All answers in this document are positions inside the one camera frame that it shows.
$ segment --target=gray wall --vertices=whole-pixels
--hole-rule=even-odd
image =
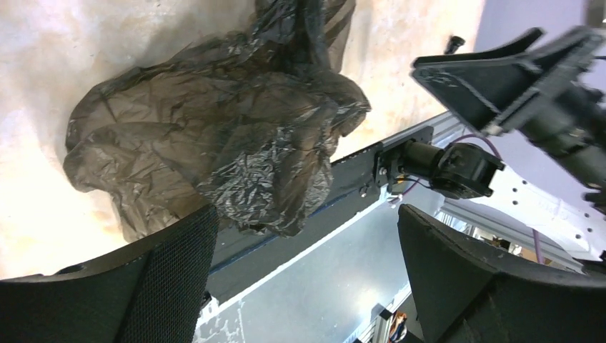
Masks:
[[[583,0],[487,0],[475,51],[507,43],[534,26],[547,32],[542,40],[545,42],[582,24],[584,16]],[[601,52],[606,54],[606,47]],[[606,91],[606,62],[597,62],[583,81]],[[599,215],[582,200],[585,188],[542,151],[530,145],[521,134],[506,134],[492,141],[504,161],[529,182],[587,213]]]

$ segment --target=crumpled plastic bag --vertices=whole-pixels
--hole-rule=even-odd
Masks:
[[[69,120],[70,182],[111,194],[129,242],[209,202],[242,231],[295,235],[370,110],[337,73],[353,8],[258,0],[250,32],[95,86]]]

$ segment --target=plastic wrinkle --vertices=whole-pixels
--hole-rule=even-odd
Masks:
[[[248,33],[93,87],[69,120],[70,182],[111,194],[129,242],[208,203],[224,225],[294,236],[329,193],[339,138],[370,110],[338,74],[353,8],[257,0]]]

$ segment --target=speckled tabletop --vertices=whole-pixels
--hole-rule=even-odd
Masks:
[[[61,160],[66,122],[95,84],[244,29],[252,0],[4,0],[0,4],[0,279],[52,274],[125,244],[107,194],[79,193]],[[438,115],[409,77],[450,34],[473,46],[483,0],[358,0],[342,73],[373,111],[334,159]]]

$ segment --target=black knob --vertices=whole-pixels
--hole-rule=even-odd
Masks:
[[[452,55],[457,50],[465,45],[465,40],[459,36],[451,36],[448,40],[448,45],[446,45],[446,50],[444,50],[444,55]]]

